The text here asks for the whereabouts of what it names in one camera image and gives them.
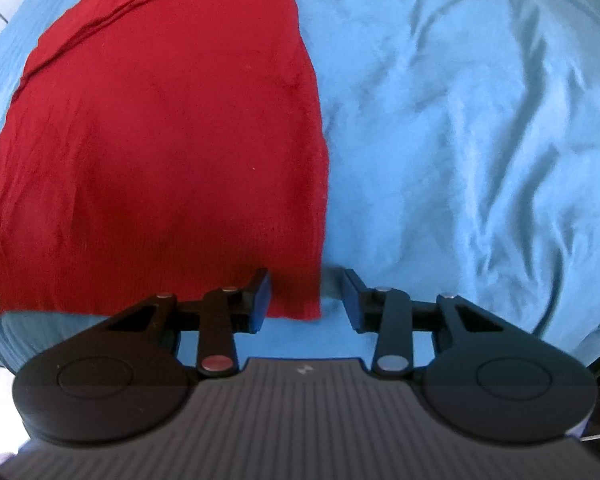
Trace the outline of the red knit sweater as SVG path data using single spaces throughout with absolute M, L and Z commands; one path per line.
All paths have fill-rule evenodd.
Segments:
M 271 273 L 320 314 L 328 154 L 296 0 L 81 0 L 0 133 L 0 312 L 113 315 Z

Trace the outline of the blue bed sheet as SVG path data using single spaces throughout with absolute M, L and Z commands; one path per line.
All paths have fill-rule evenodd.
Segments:
M 330 177 L 323 315 L 238 352 L 370 355 L 350 266 L 600 357 L 600 0 L 297 0 Z

